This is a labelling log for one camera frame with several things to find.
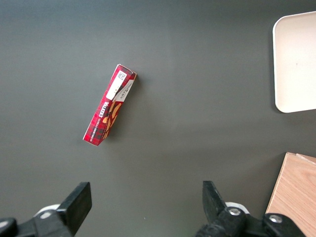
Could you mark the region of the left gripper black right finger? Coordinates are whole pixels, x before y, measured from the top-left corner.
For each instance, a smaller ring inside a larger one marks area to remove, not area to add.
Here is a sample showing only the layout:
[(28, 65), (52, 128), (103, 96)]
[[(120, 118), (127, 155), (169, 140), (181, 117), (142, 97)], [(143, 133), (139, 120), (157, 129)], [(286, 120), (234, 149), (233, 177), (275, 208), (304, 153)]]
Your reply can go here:
[(203, 209), (208, 224), (196, 237), (303, 237), (304, 233), (289, 217), (268, 213), (262, 219), (250, 215), (239, 203), (224, 202), (212, 181), (203, 181)]

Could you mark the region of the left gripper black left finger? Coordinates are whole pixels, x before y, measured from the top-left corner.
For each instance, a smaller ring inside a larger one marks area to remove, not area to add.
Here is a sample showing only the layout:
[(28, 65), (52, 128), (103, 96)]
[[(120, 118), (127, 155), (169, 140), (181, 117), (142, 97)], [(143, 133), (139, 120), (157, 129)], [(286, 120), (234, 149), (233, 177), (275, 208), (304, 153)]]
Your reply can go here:
[(89, 182), (81, 182), (61, 202), (41, 209), (18, 224), (13, 217), (0, 219), (2, 237), (74, 237), (92, 207)]

